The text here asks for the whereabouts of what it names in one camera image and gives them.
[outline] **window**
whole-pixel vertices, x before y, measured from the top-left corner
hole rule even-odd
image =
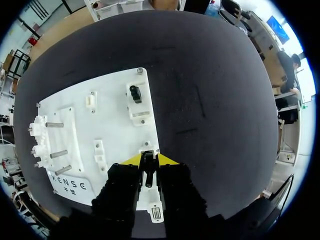
[[[290,38],[290,40],[283,45],[284,50],[291,55],[301,54],[304,50],[293,29],[288,23],[283,24],[282,28]],[[302,103],[310,102],[312,100],[312,96],[316,94],[316,87],[306,58],[301,60],[301,67],[298,68],[297,71],[298,73],[296,76],[300,85]]]

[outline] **red object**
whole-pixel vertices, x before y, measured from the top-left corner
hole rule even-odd
[[[30,37],[30,38],[28,39],[28,42],[29,42],[32,46],[34,46],[34,45],[36,45],[36,43],[38,42],[38,40],[36,40],[36,39],[32,36],[32,37]]]

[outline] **metal pin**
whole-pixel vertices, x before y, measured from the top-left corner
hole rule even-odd
[[[51,153],[50,154],[50,158],[54,159],[54,158],[57,158],[57,157],[60,157],[60,156],[66,155],[66,154],[68,154],[67,150],[58,151],[58,152],[55,152],[55,153]]]
[[[71,167],[71,165],[68,165],[68,166],[66,166],[66,167],[61,168],[61,169],[58,170],[58,171],[55,171],[54,174],[55,174],[56,176],[59,176],[60,174],[63,174],[64,172],[69,171],[70,169],[72,169],[72,167]]]
[[[63,123],[56,123],[56,122],[46,122],[45,126],[47,128],[63,128],[64,124]]]

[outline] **person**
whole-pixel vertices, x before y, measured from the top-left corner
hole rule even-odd
[[[286,74],[286,83],[281,87],[281,92],[287,93],[292,92],[295,94],[299,93],[299,90],[295,88],[294,83],[296,81],[295,70],[301,66],[300,57],[297,54],[293,54],[289,57],[284,51],[279,51],[277,57],[283,67]]]

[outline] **black knob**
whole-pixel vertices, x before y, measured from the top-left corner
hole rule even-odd
[[[140,92],[139,87],[132,85],[132,86],[130,86],[129,90],[130,90],[130,92],[131,92],[131,96],[132,96],[132,98],[133,98],[133,101],[134,101],[136,104],[142,103],[141,92]]]

